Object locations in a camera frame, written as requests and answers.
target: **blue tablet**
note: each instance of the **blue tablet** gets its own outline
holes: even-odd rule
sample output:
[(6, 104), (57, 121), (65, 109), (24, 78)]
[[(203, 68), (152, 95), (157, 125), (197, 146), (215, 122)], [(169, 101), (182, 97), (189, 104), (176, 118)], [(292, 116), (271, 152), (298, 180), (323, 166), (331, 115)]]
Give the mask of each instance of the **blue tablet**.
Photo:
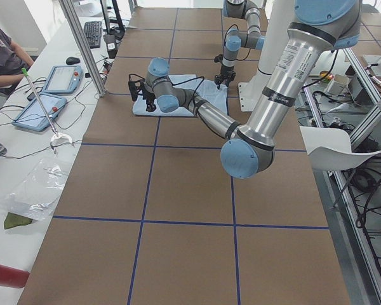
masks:
[[(65, 107), (66, 98), (49, 93), (39, 93), (44, 108), (51, 119), (55, 119)], [(11, 123), (16, 127), (41, 132), (50, 125), (36, 98), (24, 108), (24, 110)]]
[(55, 65), (46, 79), (42, 92), (71, 94), (82, 80), (80, 65)]

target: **computer mouse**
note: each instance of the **computer mouse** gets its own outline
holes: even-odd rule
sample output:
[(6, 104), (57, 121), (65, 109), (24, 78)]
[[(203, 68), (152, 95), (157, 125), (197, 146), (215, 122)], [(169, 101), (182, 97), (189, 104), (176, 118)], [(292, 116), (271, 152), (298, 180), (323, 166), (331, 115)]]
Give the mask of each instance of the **computer mouse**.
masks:
[(78, 64), (80, 62), (81, 62), (81, 60), (78, 59), (77, 57), (71, 56), (71, 57), (66, 58), (66, 64), (67, 65), (74, 65), (74, 64)]

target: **keyboard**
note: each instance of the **keyboard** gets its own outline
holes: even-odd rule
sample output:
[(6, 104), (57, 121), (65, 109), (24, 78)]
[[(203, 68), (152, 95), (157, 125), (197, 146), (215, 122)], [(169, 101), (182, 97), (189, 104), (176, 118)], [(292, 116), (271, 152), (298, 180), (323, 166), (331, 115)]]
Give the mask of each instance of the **keyboard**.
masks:
[(84, 23), (83, 32), (88, 39), (91, 49), (100, 47), (100, 40), (102, 38), (102, 22), (101, 21), (88, 21)]

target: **gray t-shirt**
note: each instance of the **gray t-shirt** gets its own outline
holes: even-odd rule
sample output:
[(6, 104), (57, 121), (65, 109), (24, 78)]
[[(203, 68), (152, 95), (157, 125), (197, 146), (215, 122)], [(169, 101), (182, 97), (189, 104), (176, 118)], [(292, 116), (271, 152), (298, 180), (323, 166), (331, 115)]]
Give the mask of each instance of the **gray t-shirt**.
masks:
[(0, 75), (21, 74), (28, 65), (10, 48), (11, 38), (0, 29)]

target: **white table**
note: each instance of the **white table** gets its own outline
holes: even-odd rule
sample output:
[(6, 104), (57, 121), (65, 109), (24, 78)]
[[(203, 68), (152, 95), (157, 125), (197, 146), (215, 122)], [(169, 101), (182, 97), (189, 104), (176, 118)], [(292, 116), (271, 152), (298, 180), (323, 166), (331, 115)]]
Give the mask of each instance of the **white table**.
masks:
[[(82, 18), (81, 21), (84, 23), (88, 20), (96, 20), (96, 18)], [(101, 42), (100, 48), (92, 49), (92, 54), (96, 62), (107, 56), (104, 41)], [(69, 25), (65, 22), (29, 70), (30, 77), (32, 80), (35, 80), (41, 76), (48, 76), (54, 65), (64, 65), (65, 59), (69, 56), (80, 57), (80, 65), (82, 65), (83, 72), (88, 72), (82, 57), (80, 56), (79, 49), (77, 48)], [(74, 92), (74, 94), (65, 96), (67, 100), (71, 100), (88, 80), (90, 79), (83, 78), (79, 88)], [(24, 79), (20, 83), (20, 86), (25, 83), (27, 83), (27, 81)], [(28, 100), (26, 98), (27, 94), (24, 93), (25, 90), (26, 89), (14, 93), (6, 101), (5, 105), (26, 106), (28, 104)], [(86, 106), (86, 110), (83, 112), (82, 117), (69, 129), (65, 131), (59, 130), (60, 132), (69, 134), (73, 141), (82, 139), (92, 117), (93, 111), (95, 110), (98, 95), (93, 83), (91, 83), (87, 89), (80, 94), (78, 100)], [(57, 122), (61, 126), (69, 126), (79, 116), (82, 108), (82, 105), (73, 100), (59, 114)], [(19, 113), (19, 110), (7, 111), (6, 113), (12, 118), (15, 118), (15, 116)], [(10, 119), (0, 113), (0, 124), (9, 122)], [(7, 148), (7, 156), (23, 156), (45, 148), (49, 146), (52, 135), (53, 133), (50, 128), (47, 128), (41, 133), (34, 133), (16, 129), (13, 125), (0, 126), (0, 143)], [(17, 184), (24, 180), (27, 174), (34, 168), (40, 159), (43, 157), (51, 157), (73, 163), (79, 148), (80, 144), (75, 144), (74, 147), (71, 145), (58, 147), (57, 156), (53, 154), (51, 149), (48, 149), (44, 152), (37, 153), (24, 159), (0, 158), (0, 201)], [(28, 226), (4, 230), (3, 221), (6, 214), (7, 211), (0, 207), (0, 264), (30, 271), (45, 236), (51, 217)], [(22, 289), (0, 287), (0, 305), (16, 304), (21, 293)]]

